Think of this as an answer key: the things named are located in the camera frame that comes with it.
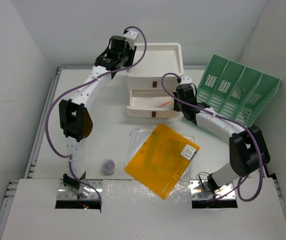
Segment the orange highlighter pen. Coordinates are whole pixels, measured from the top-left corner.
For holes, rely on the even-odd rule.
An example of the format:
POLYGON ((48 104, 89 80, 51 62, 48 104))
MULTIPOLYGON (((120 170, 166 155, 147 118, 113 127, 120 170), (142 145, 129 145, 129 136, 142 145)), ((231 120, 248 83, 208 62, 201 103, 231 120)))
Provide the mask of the orange highlighter pen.
POLYGON ((158 106, 156 106, 156 108, 161 109, 161 108, 169 108, 171 106, 172 101, 166 101, 158 106))

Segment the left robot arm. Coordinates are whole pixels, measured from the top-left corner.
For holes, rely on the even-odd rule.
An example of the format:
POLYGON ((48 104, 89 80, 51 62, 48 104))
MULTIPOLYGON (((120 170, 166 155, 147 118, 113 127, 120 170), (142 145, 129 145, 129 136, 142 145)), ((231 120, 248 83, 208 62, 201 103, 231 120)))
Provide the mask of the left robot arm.
POLYGON ((137 36, 130 36, 130 31, 122 36, 114 35, 110 38, 108 47, 95 60, 92 72, 86 83, 92 84, 80 88, 74 96, 59 103, 60 127, 66 137, 67 154, 71 155, 63 182, 76 190, 80 183, 77 181, 85 178, 84 147, 86 138, 93 129, 93 122, 89 115, 89 109, 101 91, 110 82, 122 67, 133 64, 137 36))

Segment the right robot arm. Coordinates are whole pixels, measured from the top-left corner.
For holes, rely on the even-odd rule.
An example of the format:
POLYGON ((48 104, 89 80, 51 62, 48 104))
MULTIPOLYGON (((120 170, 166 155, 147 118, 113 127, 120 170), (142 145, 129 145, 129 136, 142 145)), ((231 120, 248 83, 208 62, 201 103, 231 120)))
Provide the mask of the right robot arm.
POLYGON ((259 127, 243 128, 235 121, 224 119, 204 102, 198 102, 190 83, 180 84, 173 92, 174 110, 194 125, 209 131, 229 146, 229 162, 207 177, 207 188, 214 193, 222 186, 244 178, 271 160, 259 127))

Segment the white drawer cabinet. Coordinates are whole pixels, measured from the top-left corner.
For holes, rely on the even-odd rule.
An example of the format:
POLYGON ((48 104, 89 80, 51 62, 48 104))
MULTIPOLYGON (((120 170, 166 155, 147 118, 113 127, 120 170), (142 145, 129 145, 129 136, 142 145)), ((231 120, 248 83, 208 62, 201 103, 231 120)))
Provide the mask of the white drawer cabinet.
POLYGON ((143 60, 126 72, 130 92, 127 114, 135 118, 170 119, 179 116, 174 111, 174 100, 162 88, 161 78, 166 73, 184 74, 182 50, 179 43, 138 43, 134 61, 143 60), (170 107, 156 106, 172 101, 170 107))

